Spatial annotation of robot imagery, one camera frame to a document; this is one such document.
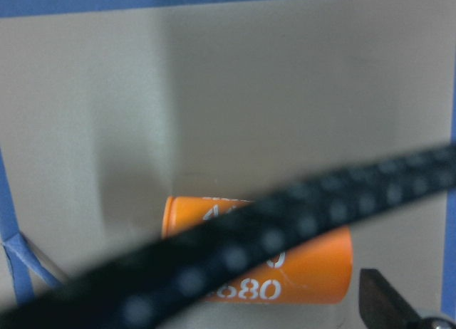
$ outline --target battery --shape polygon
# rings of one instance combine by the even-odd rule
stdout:
[[[219,197],[168,197],[163,237],[245,206],[249,201]],[[275,258],[210,293],[207,301],[230,303],[340,302],[353,269],[347,226],[333,230]]]

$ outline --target orange cylinder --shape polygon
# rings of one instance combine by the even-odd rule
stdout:
[[[249,201],[218,197],[169,197],[162,235],[184,231]],[[337,303],[345,296],[353,268],[348,227],[333,230],[281,253],[208,295],[232,303]]]

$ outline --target black object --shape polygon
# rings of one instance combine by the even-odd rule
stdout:
[[[376,269],[361,270],[359,313],[368,329],[456,329],[445,318],[422,318]]]
[[[456,145],[339,169],[148,244],[0,315],[0,328],[153,328],[335,229],[456,186]]]

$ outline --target black strap with dots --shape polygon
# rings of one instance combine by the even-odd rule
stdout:
[[[154,328],[223,283],[344,224],[456,186],[456,146],[296,183],[0,315],[9,328]]]

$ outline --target gray surface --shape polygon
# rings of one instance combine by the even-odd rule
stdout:
[[[456,0],[278,0],[0,21],[0,143],[25,235],[73,275],[158,235],[165,197],[254,197],[448,140]],[[439,308],[445,198],[353,228]],[[11,299],[4,261],[1,297]],[[339,305],[202,304],[166,328],[362,328]]]

